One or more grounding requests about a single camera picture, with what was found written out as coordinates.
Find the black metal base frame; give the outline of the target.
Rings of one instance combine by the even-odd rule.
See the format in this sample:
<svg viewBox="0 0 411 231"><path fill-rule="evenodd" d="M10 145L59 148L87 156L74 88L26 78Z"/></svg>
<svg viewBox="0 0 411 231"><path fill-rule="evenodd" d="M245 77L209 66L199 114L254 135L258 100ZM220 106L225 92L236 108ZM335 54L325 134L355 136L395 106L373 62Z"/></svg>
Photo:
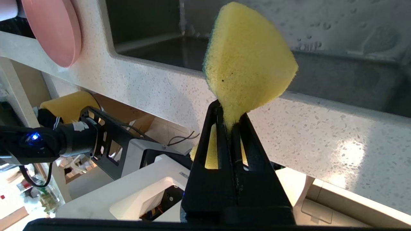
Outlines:
<svg viewBox="0 0 411 231"><path fill-rule="evenodd" d="M113 180L118 180L122 177L129 142L132 139L157 143L157 141L143 134L136 128L133 128L132 130L136 131L137 134L132 134L126 129L127 127L131 128L132 126L125 124L106 112L92 106L86 106L82 109L80 120L87 124L91 124L91 126L97 130L94 151L93 154L91 154L90 159ZM112 146L122 148L122 154L119 160L110 157Z"/></svg>

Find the white counter cabinet front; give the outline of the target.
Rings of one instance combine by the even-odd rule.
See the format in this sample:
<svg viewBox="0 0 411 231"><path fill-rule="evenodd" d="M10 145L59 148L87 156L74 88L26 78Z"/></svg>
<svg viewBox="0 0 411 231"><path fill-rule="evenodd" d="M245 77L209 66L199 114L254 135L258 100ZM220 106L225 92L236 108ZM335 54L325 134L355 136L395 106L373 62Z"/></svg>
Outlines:
<svg viewBox="0 0 411 231"><path fill-rule="evenodd" d="M290 168L276 171L298 225L411 229L411 180L373 171L327 181Z"/></svg>

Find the pink plate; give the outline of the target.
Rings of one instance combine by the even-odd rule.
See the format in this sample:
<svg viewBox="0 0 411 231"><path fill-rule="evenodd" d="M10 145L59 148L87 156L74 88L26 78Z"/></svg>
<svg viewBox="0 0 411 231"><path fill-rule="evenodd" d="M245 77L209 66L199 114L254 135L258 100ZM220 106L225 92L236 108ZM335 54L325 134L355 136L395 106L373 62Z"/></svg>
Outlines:
<svg viewBox="0 0 411 231"><path fill-rule="evenodd" d="M81 28L71 0L22 0L30 28L45 53L71 67L81 52Z"/></svg>

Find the yellow green sponge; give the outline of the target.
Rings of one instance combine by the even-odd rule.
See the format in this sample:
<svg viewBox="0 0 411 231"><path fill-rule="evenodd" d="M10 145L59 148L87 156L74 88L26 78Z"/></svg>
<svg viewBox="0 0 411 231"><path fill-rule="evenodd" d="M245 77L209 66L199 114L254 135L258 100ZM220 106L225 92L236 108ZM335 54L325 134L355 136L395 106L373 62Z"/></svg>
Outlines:
<svg viewBox="0 0 411 231"><path fill-rule="evenodd" d="M286 41L263 15L237 2L220 9L203 72L222 106L228 135L243 114L282 95L297 70Z"/></svg>

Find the brown box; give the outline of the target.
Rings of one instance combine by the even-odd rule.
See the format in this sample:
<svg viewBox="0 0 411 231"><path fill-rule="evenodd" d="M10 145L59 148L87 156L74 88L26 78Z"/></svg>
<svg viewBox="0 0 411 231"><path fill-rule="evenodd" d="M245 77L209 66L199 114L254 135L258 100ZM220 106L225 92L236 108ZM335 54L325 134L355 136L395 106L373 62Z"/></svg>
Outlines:
<svg viewBox="0 0 411 231"><path fill-rule="evenodd" d="M152 114L148 114L112 98L97 93L93 94L93 97L100 105L102 111L120 122L135 127L142 133L146 133L149 130L155 119L155 116Z"/></svg>

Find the stainless steel sink basin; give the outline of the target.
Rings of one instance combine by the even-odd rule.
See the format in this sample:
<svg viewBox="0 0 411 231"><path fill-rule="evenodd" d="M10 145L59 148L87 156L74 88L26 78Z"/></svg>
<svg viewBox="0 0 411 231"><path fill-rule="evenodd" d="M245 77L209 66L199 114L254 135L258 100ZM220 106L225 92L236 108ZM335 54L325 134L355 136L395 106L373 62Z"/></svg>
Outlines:
<svg viewBox="0 0 411 231"><path fill-rule="evenodd" d="M288 91L411 117L411 0L105 0L116 53L197 71L230 2L282 34Z"/></svg>

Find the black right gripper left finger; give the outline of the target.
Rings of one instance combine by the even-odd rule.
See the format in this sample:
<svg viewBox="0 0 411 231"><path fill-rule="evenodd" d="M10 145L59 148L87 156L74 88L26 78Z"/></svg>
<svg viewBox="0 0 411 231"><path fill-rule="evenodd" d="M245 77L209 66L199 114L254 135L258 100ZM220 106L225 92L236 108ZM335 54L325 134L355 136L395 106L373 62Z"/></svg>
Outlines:
<svg viewBox="0 0 411 231"><path fill-rule="evenodd" d="M218 169L207 169L205 165L213 125L216 125ZM216 100L207 109L200 142L181 201L181 222L192 224L224 222L225 209L236 203L233 178L223 109L220 102Z"/></svg>

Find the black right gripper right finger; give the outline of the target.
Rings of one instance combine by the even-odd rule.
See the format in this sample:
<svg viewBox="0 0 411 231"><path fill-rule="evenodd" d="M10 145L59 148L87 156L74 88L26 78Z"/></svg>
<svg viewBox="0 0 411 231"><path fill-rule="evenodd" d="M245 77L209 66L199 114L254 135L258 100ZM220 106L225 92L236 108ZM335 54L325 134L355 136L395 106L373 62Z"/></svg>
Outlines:
<svg viewBox="0 0 411 231"><path fill-rule="evenodd" d="M247 114L232 127L232 222L293 225L293 208Z"/></svg>

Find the yellow cardboard box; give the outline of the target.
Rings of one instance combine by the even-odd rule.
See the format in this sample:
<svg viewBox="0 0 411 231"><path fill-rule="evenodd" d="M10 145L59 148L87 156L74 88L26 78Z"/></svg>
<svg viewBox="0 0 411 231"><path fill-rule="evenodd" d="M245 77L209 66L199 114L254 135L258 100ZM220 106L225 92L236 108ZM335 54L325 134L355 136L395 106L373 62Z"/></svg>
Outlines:
<svg viewBox="0 0 411 231"><path fill-rule="evenodd" d="M87 106L100 109L92 94L86 91L78 91L43 102L40 109L49 110L54 116L61 117L63 122L67 124L77 122L81 116L81 111Z"/></svg>

